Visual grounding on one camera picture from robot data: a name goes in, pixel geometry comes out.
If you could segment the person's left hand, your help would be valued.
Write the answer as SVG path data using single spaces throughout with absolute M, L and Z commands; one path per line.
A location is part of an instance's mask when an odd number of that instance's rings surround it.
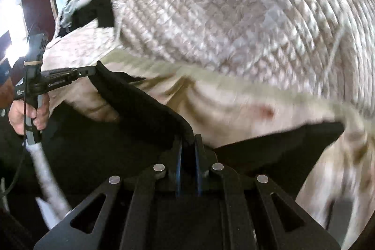
M 50 97 L 48 94 L 42 95 L 42 105 L 38 109 L 28 103 L 24 103 L 22 100 L 16 100 L 11 104 L 8 113 L 10 125 L 19 135 L 24 134 L 24 119 L 26 117 L 32 119 L 37 130 L 42 131 L 47 126 L 49 116 Z

